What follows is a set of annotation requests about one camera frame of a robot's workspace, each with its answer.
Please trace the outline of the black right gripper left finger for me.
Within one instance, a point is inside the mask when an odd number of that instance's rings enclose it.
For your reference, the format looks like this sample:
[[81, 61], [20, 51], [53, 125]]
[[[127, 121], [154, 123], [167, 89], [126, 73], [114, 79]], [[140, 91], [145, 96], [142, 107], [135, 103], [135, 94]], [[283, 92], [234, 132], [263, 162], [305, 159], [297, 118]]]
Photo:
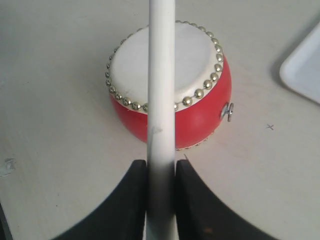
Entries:
[[147, 208], [145, 160], [134, 160], [112, 193], [57, 240], [141, 240]]

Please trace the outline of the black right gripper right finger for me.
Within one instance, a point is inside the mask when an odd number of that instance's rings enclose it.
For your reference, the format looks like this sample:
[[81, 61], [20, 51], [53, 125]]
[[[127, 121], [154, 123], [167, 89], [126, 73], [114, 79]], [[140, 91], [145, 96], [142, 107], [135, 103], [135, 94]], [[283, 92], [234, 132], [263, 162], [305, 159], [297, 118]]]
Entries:
[[224, 204], [186, 159], [176, 162], [174, 210], [180, 240], [273, 240]]

